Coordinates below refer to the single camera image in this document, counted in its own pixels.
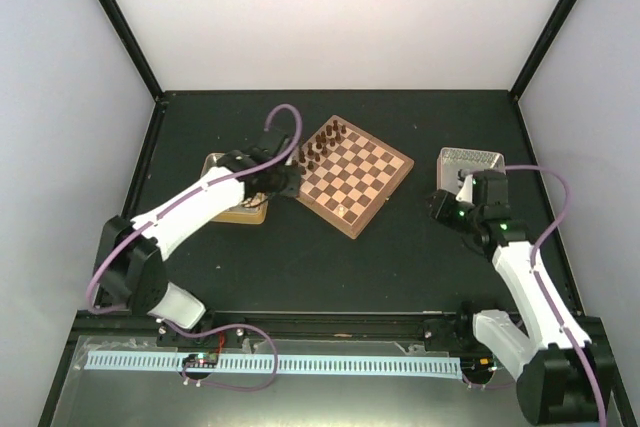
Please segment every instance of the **black metal frame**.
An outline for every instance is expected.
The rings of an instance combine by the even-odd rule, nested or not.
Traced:
[[[123,207],[123,216],[130,217],[136,210],[140,192],[147,176],[147,170],[153,151],[156,146],[158,133],[162,126],[167,102],[164,101],[166,93],[160,87],[158,81],[151,70],[142,49],[138,45],[127,21],[118,7],[116,0],[99,0],[105,10],[114,29],[120,37],[125,49],[129,53],[140,76],[144,80],[152,97],[156,100],[153,116],[147,130],[144,144],[135,173],[131,182],[131,187]],[[509,92],[513,100],[513,107],[518,112],[522,134],[526,139],[527,150],[531,158],[535,160],[535,154],[527,134],[524,121],[522,119],[519,98],[533,78],[538,66],[542,62],[551,43],[557,36],[564,21],[568,17],[571,9],[577,0],[559,0],[544,30],[538,38],[532,52],[529,55],[522,71],[515,84]],[[549,203],[542,178],[538,175],[538,188],[543,192],[546,199],[546,210],[550,218],[553,217],[551,204]],[[561,239],[557,236],[565,266],[567,267],[567,278],[570,280],[569,290],[574,297],[579,310],[574,312],[581,316],[581,302],[575,281],[568,267],[568,261]],[[351,338],[360,340],[363,338],[370,340],[395,340],[412,341],[423,338],[426,331],[436,332],[435,337],[430,336],[427,346],[430,350],[443,350],[454,354],[482,356],[489,352],[479,347],[477,350],[469,352],[459,351],[459,345],[451,338],[446,325],[451,321],[452,316],[447,314],[425,314],[425,315],[285,315],[285,314],[251,314],[234,313],[216,314],[216,323],[237,321],[241,317],[243,320],[254,325],[262,326],[267,331],[275,334],[277,338],[335,338],[336,334],[341,339]],[[58,402],[67,370],[69,368],[73,352],[76,348],[78,338],[83,335],[94,336],[158,336],[158,324],[149,318],[139,318],[126,314],[113,314],[101,317],[91,316],[86,312],[78,312],[76,321],[73,324],[67,344],[65,345],[62,358],[54,377],[54,381],[44,406],[43,414],[39,426],[44,427],[51,424]],[[622,384],[620,375],[616,375],[613,388],[617,407],[622,417],[624,425],[637,426],[631,409],[631,404]]]

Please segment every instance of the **white wall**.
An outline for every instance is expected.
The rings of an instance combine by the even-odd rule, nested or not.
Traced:
[[[562,227],[586,310],[604,318],[640,416],[639,0],[578,0],[527,89],[523,110],[542,165],[575,202]],[[561,192],[549,182],[553,203]]]
[[[557,0],[118,0],[165,89],[507,89]]]
[[[36,425],[152,101],[97,0],[0,0],[0,412]]]

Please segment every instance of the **wooden chessboard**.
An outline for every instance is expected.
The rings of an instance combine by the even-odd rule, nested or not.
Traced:
[[[335,115],[295,161],[303,172],[298,200],[352,239],[413,168],[409,157]]]

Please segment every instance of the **white backdrop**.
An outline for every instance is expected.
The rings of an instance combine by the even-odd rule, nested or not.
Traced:
[[[557,0],[117,0],[164,89],[506,89]]]

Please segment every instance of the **black tabletop surface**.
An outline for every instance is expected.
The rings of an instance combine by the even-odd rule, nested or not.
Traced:
[[[509,291],[461,238],[431,221],[425,196],[436,187],[443,147],[501,152],[531,163],[506,91],[255,91],[176,93],[142,186],[137,213],[196,181],[211,152],[254,142],[280,103],[298,107],[303,139],[339,115],[415,161],[413,170],[356,240],[294,199],[269,203],[262,225],[210,223],[168,259],[170,277],[218,311],[455,311],[491,299],[515,310]],[[293,129],[287,113],[276,125]],[[534,236],[549,219],[532,173],[510,175],[510,200]],[[554,239],[542,250],[551,278],[573,306]]]

